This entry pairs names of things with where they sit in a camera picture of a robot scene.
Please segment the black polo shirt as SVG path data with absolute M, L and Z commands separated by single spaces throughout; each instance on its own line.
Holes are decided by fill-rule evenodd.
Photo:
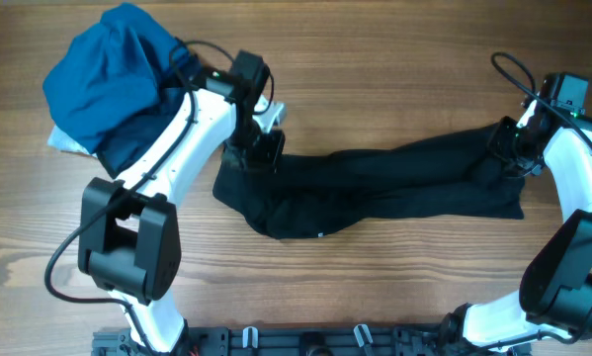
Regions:
M 256 232 L 317 238 L 367 218 L 440 215 L 520 220 L 525 181 L 509 178 L 486 144 L 492 127 L 434 136 L 394 149 L 283 155 L 274 172 L 223 163 L 213 196 Z

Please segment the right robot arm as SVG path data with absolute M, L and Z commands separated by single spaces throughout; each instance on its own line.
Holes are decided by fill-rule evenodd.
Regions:
M 428 349 L 440 355 L 493 355 L 551 338 L 592 338 L 592 119 L 586 78 L 550 73 L 528 93 L 519 121 L 505 118 L 490 149 L 517 167 L 550 170 L 563 224 L 525 271 L 518 291 L 464 305 L 443 319 Z

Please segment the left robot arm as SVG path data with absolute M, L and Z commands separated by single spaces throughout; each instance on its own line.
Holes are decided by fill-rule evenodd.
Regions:
M 193 355 L 170 289 L 181 262 L 177 208 L 214 151 L 243 172 L 272 171 L 285 136 L 282 104 L 262 96 L 273 81 L 257 54 L 240 51 L 227 71 L 182 77 L 179 111 L 116 181 L 95 178 L 82 198 L 78 268 L 121 306 L 127 329 L 94 335 L 95 355 Z

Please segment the dark teal garment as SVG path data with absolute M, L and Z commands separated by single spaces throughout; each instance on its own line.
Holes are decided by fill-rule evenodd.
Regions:
M 172 72 L 163 81 L 158 103 L 132 115 L 107 134 L 96 155 L 112 178 L 135 164 L 156 142 L 178 113 L 185 94 Z

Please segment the bright blue shirt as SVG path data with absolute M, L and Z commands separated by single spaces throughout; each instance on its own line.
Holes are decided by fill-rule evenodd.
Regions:
M 42 89 L 54 125 L 96 154 L 111 130 L 159 102 L 166 77 L 200 67 L 147 12 L 123 3 L 73 39 Z

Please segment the light grey cloth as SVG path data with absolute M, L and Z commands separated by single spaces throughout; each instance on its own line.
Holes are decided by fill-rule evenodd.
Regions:
M 95 153 L 90 153 L 84 146 L 71 138 L 58 126 L 53 126 L 46 143 L 48 146 L 59 151 L 97 157 Z

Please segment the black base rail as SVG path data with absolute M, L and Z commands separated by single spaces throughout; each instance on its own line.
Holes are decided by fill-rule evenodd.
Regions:
M 441 345 L 436 324 L 345 328 L 243 329 L 190 327 L 168 353 L 185 356 L 428 356 L 529 355 L 530 346 L 476 350 L 472 345 Z

